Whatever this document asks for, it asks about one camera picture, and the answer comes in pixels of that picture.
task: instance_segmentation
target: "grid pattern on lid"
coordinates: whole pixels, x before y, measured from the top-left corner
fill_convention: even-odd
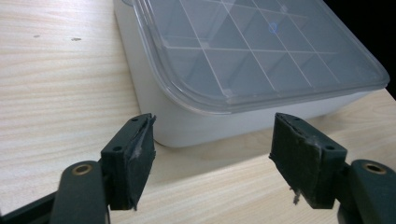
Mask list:
[[[148,6],[141,14],[152,21],[148,35],[161,62],[153,66],[163,89],[194,110],[233,113],[380,89],[389,81],[318,1],[137,2]]]

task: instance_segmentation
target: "screw hole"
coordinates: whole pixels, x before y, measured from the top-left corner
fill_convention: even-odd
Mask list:
[[[113,147],[113,151],[121,151],[122,147]]]
[[[92,169],[92,166],[89,164],[82,164],[80,166],[77,166],[73,169],[72,173],[73,175],[85,175],[89,173]]]
[[[384,175],[384,174],[387,173],[387,171],[386,171],[384,168],[382,168],[382,167],[380,167],[380,166],[377,166],[377,165],[375,165],[375,164],[372,164],[372,163],[366,163],[366,164],[364,164],[364,168],[365,168],[367,171],[370,171],[370,172],[375,173],[375,174],[378,174],[378,175]]]
[[[326,146],[325,148],[329,149],[329,150],[335,150],[335,147],[332,147],[332,146]]]

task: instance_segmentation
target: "wooden table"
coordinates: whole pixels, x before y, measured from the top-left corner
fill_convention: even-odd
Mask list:
[[[139,114],[112,2],[0,1],[0,209],[55,191],[63,169],[98,160]],[[349,149],[396,169],[396,104],[376,91],[309,120]],[[156,145],[138,211],[113,223],[337,223],[313,210],[268,159],[272,130],[196,147]]]

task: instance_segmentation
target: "white plastic box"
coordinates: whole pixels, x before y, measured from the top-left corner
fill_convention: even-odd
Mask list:
[[[192,146],[303,119],[386,87],[389,75],[320,0],[114,0],[154,137]]]

